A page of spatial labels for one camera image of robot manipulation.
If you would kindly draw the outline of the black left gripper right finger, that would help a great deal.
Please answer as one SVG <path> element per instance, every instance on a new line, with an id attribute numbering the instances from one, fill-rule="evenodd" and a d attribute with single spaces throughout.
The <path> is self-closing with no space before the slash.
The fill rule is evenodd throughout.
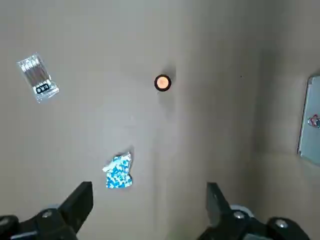
<path id="1" fill-rule="evenodd" d="M 218 184 L 206 185 L 206 210 L 210 221 L 201 240 L 309 240 L 307 233 L 293 220 L 271 217 L 257 220 L 245 207 L 230 205 Z"/>

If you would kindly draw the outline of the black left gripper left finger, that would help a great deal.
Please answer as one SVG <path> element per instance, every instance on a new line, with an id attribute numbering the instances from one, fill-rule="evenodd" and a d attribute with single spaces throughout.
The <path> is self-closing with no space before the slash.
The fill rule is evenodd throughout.
<path id="1" fill-rule="evenodd" d="M 83 181 L 57 208 L 46 208 L 25 221 L 0 217 L 2 240 L 76 240 L 93 209 L 93 184 Z"/>

